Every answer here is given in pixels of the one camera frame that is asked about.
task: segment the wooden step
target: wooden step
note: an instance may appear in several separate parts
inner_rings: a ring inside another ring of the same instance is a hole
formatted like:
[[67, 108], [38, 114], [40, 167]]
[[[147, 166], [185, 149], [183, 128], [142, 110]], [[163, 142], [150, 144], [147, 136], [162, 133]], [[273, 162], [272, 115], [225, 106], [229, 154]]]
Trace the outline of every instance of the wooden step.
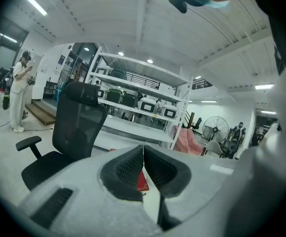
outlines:
[[55, 118], [51, 117], [43, 109], [35, 104], [28, 104], [26, 108], [31, 112], [42, 124], [50, 125], [55, 123]]
[[40, 109], [42, 109], [44, 112], [46, 112], [49, 116], [51, 116], [52, 118], [56, 118], [56, 110], [47, 106], [46, 104], [44, 104], [41, 101], [33, 101], [33, 104], [38, 106]]

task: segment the white pants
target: white pants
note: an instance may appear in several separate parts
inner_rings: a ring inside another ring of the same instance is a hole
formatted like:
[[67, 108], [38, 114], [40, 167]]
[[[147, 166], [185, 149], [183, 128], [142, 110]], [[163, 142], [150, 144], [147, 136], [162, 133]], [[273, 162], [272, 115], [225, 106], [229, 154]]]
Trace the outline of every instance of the white pants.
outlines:
[[12, 85], [10, 91], [10, 105], [9, 115], [10, 124], [13, 129], [21, 127], [21, 120], [23, 119], [23, 111], [25, 109], [25, 94], [26, 90]]

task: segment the black cap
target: black cap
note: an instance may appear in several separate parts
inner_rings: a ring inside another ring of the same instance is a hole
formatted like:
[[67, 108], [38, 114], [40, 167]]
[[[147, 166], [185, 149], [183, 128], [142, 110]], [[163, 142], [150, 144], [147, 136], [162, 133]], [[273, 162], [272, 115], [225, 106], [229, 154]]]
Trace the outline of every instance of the black cap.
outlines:
[[30, 56], [30, 52], [29, 51], [23, 52], [22, 57], [24, 57], [27, 61], [31, 60], [31, 56]]

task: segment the chair seat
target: chair seat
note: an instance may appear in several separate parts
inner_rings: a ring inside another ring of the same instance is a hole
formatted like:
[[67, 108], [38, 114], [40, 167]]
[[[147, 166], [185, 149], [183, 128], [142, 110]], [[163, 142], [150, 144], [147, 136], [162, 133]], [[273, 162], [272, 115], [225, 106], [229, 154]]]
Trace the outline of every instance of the chair seat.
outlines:
[[28, 189], [32, 190], [74, 161], [59, 152], [52, 151], [26, 167], [21, 176]]

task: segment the white shoe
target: white shoe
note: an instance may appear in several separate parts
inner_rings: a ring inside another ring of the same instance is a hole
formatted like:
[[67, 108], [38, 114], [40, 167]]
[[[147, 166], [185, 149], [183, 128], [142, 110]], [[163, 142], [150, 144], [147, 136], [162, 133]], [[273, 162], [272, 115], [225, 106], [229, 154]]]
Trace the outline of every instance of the white shoe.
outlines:
[[23, 127], [20, 127], [18, 129], [13, 129], [13, 132], [23, 132], [25, 129]]

